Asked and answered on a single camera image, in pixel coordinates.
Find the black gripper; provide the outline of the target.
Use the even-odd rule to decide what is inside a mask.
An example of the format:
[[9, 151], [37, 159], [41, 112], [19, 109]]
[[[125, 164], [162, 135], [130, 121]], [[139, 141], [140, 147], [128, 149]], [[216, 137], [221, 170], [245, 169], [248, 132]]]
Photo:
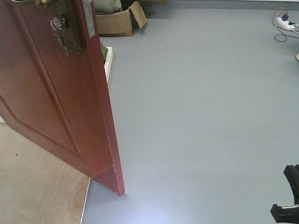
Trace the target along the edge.
[[299, 165], [287, 165], [283, 171], [294, 197], [294, 205], [278, 206], [273, 204], [270, 212], [276, 223], [299, 222]]

